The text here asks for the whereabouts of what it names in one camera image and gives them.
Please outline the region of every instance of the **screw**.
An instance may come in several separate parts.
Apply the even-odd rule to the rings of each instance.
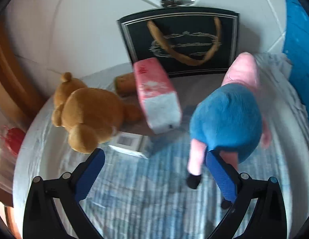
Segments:
[[[39,182],[40,181],[40,176],[36,176],[34,179],[33,179],[33,182]]]
[[[250,176],[249,176],[247,173],[245,173],[245,172],[242,172],[242,173],[241,173],[241,178],[242,178],[242,179],[247,180],[249,177],[250,177]]]
[[[65,172],[64,174],[63,174],[63,179],[69,179],[70,178],[70,176],[71,176],[71,173],[70,172]]]
[[[272,183],[276,183],[276,182],[277,182],[277,179],[276,179],[275,177],[271,177],[271,178],[270,178],[270,181],[271,181]]]

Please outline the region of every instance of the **teddy bear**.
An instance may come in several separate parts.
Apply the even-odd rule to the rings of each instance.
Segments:
[[[109,141],[123,122],[142,118],[137,106],[126,104],[110,91],[89,88],[69,72],[61,76],[53,99],[53,125],[63,126],[70,147],[81,153],[91,153],[98,143]]]

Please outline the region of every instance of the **plush toy leg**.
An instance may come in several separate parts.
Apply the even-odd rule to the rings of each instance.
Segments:
[[[222,208],[222,209],[228,209],[228,208],[230,208],[230,206],[232,206],[232,202],[229,201],[229,200],[226,200],[226,199],[223,197],[222,202],[221,202],[221,208]]]
[[[222,157],[224,162],[226,162],[227,164],[232,165],[235,168],[235,170],[237,170],[237,166],[238,166],[238,153],[236,153],[236,152],[221,151],[220,152],[220,156]]]
[[[54,126],[60,127],[62,125],[61,114],[63,112],[65,103],[60,104],[54,111],[51,116],[51,121]]]
[[[85,124],[78,124],[70,130],[68,143],[75,151],[92,153],[98,145],[97,133]]]
[[[187,185],[191,189],[196,189],[201,182],[201,167],[204,162],[206,144],[199,140],[191,140],[190,157],[187,163],[189,176],[187,177]]]
[[[261,136],[261,146],[264,149],[267,149],[272,141],[272,133],[269,129],[269,127],[267,126],[267,122],[266,119],[263,117],[263,133]]]
[[[125,104],[124,105],[124,114],[125,114],[125,121],[127,122],[134,122],[141,120],[143,117],[142,111],[133,104]]]

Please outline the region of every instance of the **blue cloth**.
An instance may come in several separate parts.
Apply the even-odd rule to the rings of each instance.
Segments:
[[[236,83],[216,89],[196,108],[190,135],[207,144],[208,151],[237,152],[243,162],[262,135],[262,115],[253,93]]]
[[[283,52],[292,61],[289,81],[309,115],[309,17],[298,0],[286,0],[287,27]]]

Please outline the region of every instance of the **black gift bag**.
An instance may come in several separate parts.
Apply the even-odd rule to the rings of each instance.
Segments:
[[[156,57],[170,77],[226,72],[239,14],[206,7],[143,11],[118,20],[131,62]]]

